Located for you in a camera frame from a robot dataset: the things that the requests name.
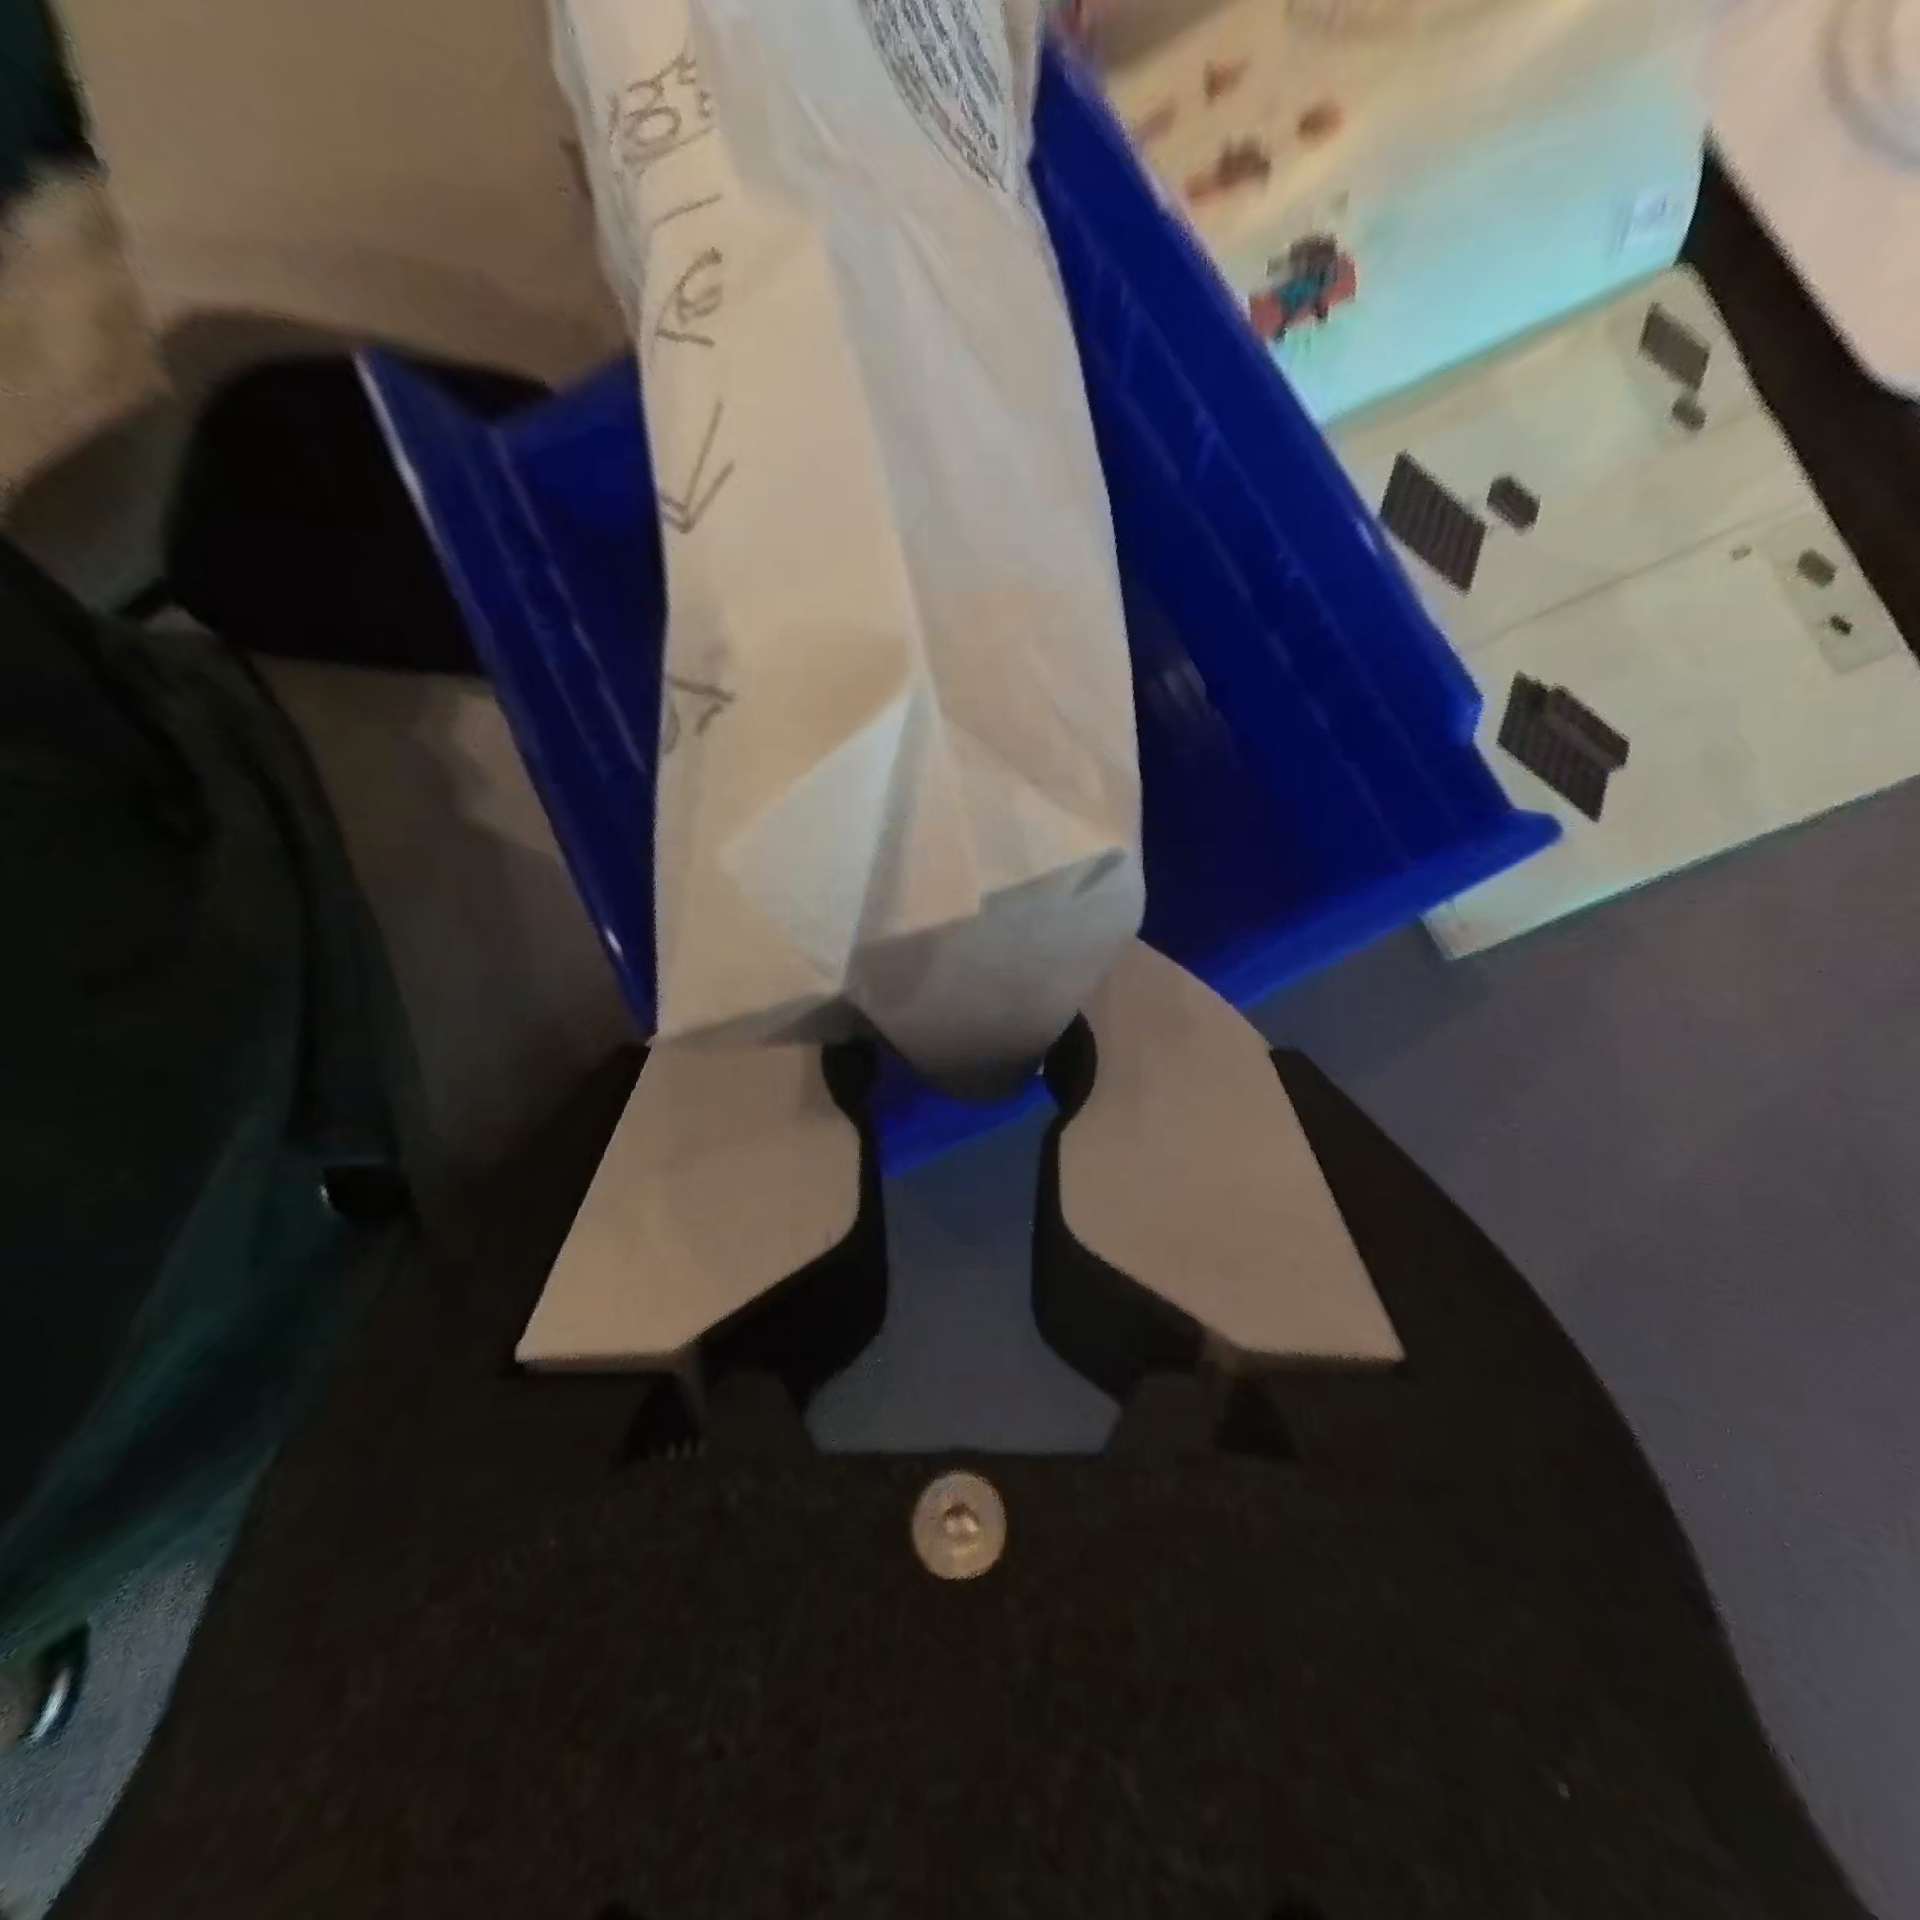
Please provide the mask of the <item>black textured pad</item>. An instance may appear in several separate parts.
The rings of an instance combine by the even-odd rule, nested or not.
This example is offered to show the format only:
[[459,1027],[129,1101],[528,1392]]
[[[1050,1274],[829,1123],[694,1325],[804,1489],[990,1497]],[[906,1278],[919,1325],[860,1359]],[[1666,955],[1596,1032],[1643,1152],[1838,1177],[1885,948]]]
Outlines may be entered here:
[[345,352],[261,363],[204,398],[164,516],[162,588],[260,655],[486,672]]

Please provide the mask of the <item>white printed paper bag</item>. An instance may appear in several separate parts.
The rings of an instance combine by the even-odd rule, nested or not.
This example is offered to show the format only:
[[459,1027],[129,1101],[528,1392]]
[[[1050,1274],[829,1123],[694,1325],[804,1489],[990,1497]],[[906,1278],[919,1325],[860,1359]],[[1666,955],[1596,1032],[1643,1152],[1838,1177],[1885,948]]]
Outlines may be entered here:
[[1046,6],[549,15],[664,569],[655,1037],[1011,1092],[1144,914]]

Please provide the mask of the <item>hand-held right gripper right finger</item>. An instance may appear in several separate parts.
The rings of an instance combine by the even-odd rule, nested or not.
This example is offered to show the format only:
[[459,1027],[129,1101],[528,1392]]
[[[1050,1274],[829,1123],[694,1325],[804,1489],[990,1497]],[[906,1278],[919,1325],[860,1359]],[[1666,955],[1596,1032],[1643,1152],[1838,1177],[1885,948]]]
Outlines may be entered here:
[[1074,1373],[1403,1359],[1258,1027],[1121,959],[1044,1068],[1031,1309]]

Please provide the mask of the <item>person's dark green jacket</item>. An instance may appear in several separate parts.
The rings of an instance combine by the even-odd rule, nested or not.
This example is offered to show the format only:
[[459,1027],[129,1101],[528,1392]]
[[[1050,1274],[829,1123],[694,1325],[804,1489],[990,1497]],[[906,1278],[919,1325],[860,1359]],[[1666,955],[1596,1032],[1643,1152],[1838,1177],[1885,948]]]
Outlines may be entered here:
[[410,1047],[300,734],[226,642],[3,555],[3,1635],[232,1508],[405,1250]]

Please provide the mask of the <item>blue plastic bin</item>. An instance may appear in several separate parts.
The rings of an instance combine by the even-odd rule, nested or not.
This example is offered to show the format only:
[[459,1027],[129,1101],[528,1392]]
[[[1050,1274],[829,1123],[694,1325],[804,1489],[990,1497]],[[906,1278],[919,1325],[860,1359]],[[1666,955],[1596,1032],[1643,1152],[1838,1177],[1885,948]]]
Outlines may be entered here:
[[[1044,48],[1029,161],[1115,522],[1144,939],[1236,1010],[1541,852],[1376,513],[1152,181]],[[388,351],[363,389],[566,874],[653,1029],[664,568],[631,351],[486,414]]]

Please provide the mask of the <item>grey desk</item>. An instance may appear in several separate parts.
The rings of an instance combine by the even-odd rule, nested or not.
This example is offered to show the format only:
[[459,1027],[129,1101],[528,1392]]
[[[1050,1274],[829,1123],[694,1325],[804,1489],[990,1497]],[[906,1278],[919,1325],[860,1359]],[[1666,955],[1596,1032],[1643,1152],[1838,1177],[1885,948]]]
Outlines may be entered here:
[[[429,1191],[627,1038],[482,684],[261,655],[396,964]],[[1534,1285],[1644,1440],[1861,1896],[1917,1901],[1915,786],[1491,959],[1264,1002]]]

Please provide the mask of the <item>building instruction booklet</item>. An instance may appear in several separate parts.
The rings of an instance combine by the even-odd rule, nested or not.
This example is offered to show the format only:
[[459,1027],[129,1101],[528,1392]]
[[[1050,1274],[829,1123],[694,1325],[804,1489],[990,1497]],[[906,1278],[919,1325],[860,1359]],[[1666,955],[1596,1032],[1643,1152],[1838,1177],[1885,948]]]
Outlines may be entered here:
[[1106,97],[1557,841],[1483,955],[1915,778],[1915,659],[1707,286],[1707,145],[1915,206],[1915,4],[1089,4]]

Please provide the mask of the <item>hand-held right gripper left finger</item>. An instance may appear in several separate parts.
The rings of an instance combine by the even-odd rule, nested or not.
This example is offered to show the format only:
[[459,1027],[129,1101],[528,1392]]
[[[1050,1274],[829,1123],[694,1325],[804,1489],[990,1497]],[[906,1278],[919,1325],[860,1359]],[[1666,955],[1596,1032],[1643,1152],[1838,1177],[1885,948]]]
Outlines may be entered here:
[[870,1043],[646,1053],[514,1361],[843,1373],[881,1328]]

